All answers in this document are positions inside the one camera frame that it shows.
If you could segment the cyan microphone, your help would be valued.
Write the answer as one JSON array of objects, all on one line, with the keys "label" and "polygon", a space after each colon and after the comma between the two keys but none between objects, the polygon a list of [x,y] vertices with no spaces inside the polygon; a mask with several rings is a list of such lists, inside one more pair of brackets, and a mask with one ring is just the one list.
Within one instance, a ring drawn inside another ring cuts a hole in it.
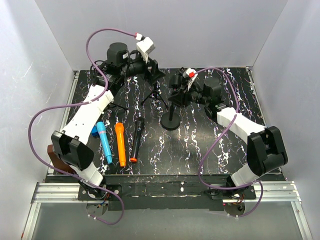
[{"label": "cyan microphone", "polygon": [[99,138],[103,148],[104,156],[106,158],[107,163],[110,165],[113,163],[113,159],[112,159],[112,153],[111,153],[111,149],[110,149],[110,145],[107,137],[105,124],[102,121],[98,121],[96,123],[96,128],[97,128],[97,132],[99,134]]}]

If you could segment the orange microphone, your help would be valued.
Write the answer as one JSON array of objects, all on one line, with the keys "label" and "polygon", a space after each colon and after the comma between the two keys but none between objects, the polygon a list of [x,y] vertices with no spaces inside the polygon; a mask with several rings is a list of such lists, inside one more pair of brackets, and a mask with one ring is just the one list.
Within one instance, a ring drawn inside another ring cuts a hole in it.
[{"label": "orange microphone", "polygon": [[126,166],[126,149],[125,149],[124,131],[125,131],[125,128],[121,122],[118,122],[115,124],[118,159],[119,159],[119,165],[122,168]]}]

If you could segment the round base stand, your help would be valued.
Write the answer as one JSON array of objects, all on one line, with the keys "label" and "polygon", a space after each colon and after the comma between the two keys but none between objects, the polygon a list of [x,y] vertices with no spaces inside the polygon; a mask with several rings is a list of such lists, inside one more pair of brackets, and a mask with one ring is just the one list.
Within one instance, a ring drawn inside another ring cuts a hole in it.
[{"label": "round base stand", "polygon": [[[184,85],[184,77],[173,75],[169,80],[169,87],[171,86],[181,86]],[[161,116],[160,124],[161,126],[168,131],[176,130],[181,124],[180,116],[175,112],[175,104],[170,102],[169,111],[164,113]]]},{"label": "round base stand", "polygon": [[179,68],[177,71],[176,71],[176,75],[177,76],[181,76],[181,77],[183,77],[183,78],[185,78],[186,77],[186,68],[184,68],[184,67],[181,67],[181,68]]}]

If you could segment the black microphone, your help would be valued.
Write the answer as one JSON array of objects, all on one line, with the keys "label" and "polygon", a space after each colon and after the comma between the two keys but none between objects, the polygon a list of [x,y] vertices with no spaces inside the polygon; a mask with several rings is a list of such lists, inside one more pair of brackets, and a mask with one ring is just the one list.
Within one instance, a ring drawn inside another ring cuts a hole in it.
[{"label": "black microphone", "polygon": [[132,150],[131,150],[131,154],[130,154],[130,162],[131,163],[137,163],[137,161],[138,161],[140,141],[142,138],[144,128],[145,128],[145,119],[143,117],[139,117],[135,122]]}]

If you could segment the tall black tripod stand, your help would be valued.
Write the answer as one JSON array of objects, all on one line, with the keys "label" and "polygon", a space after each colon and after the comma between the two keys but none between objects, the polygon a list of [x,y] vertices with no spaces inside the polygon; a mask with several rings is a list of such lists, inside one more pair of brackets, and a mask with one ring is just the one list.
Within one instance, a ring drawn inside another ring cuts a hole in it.
[{"label": "tall black tripod stand", "polygon": [[158,100],[161,101],[165,108],[168,110],[169,106],[167,105],[167,103],[165,102],[165,100],[162,98],[161,96],[161,92],[160,92],[160,87],[158,86],[158,83],[154,83],[153,84],[153,90],[149,93],[149,95],[140,103],[141,106],[143,106],[145,104],[145,102],[148,99],[154,99],[154,100]]}]

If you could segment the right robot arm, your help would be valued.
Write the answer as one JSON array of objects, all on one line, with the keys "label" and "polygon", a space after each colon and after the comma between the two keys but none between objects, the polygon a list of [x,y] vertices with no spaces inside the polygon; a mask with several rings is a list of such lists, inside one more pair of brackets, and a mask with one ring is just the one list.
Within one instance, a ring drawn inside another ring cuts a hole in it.
[{"label": "right robot arm", "polygon": [[265,127],[237,113],[222,99],[222,87],[217,78],[207,78],[203,86],[181,75],[169,81],[173,89],[169,101],[179,107],[190,103],[204,106],[206,115],[218,125],[226,127],[247,145],[246,164],[227,178],[226,192],[237,199],[248,184],[288,163],[288,156],[280,130]]}]

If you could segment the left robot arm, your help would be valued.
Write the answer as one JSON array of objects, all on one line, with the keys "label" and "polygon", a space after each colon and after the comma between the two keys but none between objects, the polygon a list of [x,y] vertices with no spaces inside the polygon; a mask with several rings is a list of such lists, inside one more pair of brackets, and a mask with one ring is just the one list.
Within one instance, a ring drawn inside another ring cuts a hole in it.
[{"label": "left robot arm", "polygon": [[133,51],[128,51],[125,43],[112,43],[106,53],[107,59],[90,73],[92,85],[85,100],[92,100],[98,95],[101,97],[80,106],[71,121],[51,136],[55,155],[87,184],[92,184],[89,194],[95,200],[103,199],[107,191],[102,184],[104,178],[93,163],[94,152],[87,146],[89,136],[105,108],[125,84],[126,78],[143,75],[144,80],[152,86],[165,76],[159,70],[158,62],[149,57],[154,49],[155,45],[148,37],[137,42]]}]

